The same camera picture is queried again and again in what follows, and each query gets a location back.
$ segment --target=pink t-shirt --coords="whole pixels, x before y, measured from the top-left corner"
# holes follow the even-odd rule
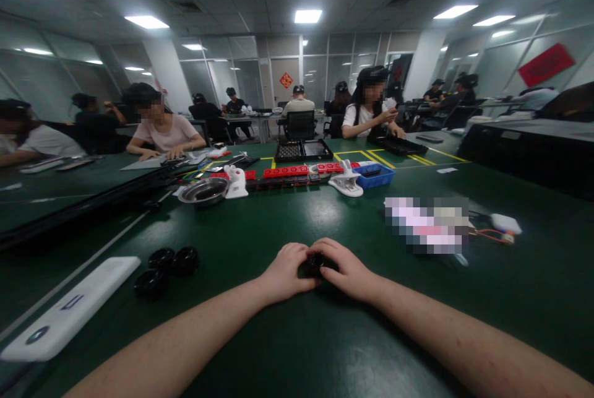
[[[186,118],[173,115],[173,122],[169,132],[158,132],[152,123],[143,119],[134,133],[134,138],[140,138],[156,145],[157,149],[168,152],[177,145],[192,141],[192,137],[198,134],[194,126]]]

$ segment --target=door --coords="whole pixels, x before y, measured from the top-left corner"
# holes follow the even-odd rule
[[[277,107],[278,103],[293,99],[293,87],[299,84],[299,58],[271,59],[270,64],[272,66],[274,107]],[[285,73],[289,76],[289,78],[285,78],[286,82],[292,79],[291,84],[287,84],[287,87],[281,84]]]

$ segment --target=blue plastic basket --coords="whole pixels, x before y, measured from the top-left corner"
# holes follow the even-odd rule
[[[379,175],[372,176],[369,178],[363,176],[363,174],[366,172],[374,172],[376,170],[381,171]],[[353,172],[361,174],[360,177],[357,177],[357,184],[361,186],[363,189],[376,188],[378,186],[390,184],[392,182],[392,178],[394,177],[394,175],[396,175],[395,170],[388,169],[386,166],[381,164],[361,166],[353,169]]]

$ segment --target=green workbench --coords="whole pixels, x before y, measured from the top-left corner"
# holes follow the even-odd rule
[[[422,142],[434,149],[422,160],[374,152],[376,147],[365,140],[328,140],[337,159],[375,156],[396,168],[390,186],[369,189],[359,199],[345,197],[331,186],[298,187],[251,193],[196,212],[168,196],[158,211],[131,227],[0,342],[0,348],[5,347],[107,257],[136,255],[142,260],[141,268],[72,342],[34,369],[25,395],[61,396],[141,334],[261,274],[285,243],[311,244],[324,236],[345,244],[374,272],[490,323],[592,381],[594,256],[588,225],[594,205],[460,161],[453,156],[457,139],[446,137],[441,144]],[[249,168],[258,176],[273,164],[274,144],[233,150],[268,158]],[[458,170],[437,172],[446,167]],[[473,238],[466,268],[449,256],[415,256],[385,225],[386,197],[467,197],[474,210],[515,217],[524,233],[509,247]],[[4,268],[6,276],[0,276],[3,289],[18,291],[15,283],[27,285],[18,297],[2,298],[1,309],[11,312],[2,326],[33,306],[137,216],[122,213],[90,227],[88,233],[73,232],[39,258],[11,254],[2,259],[1,265],[12,268]],[[200,252],[198,273],[172,279],[167,294],[156,303],[137,300],[132,284],[146,269],[150,253],[189,244]],[[52,285],[40,279],[48,264]],[[14,369],[2,364],[0,376]],[[466,394],[451,374],[383,316],[328,284],[258,314],[208,364],[186,396],[250,392],[287,397]]]

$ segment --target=metal bowl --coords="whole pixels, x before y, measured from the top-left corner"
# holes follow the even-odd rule
[[[227,189],[229,189],[229,180],[225,178],[206,178],[188,186],[178,198],[183,203],[191,203],[196,208],[203,208],[223,200]]]

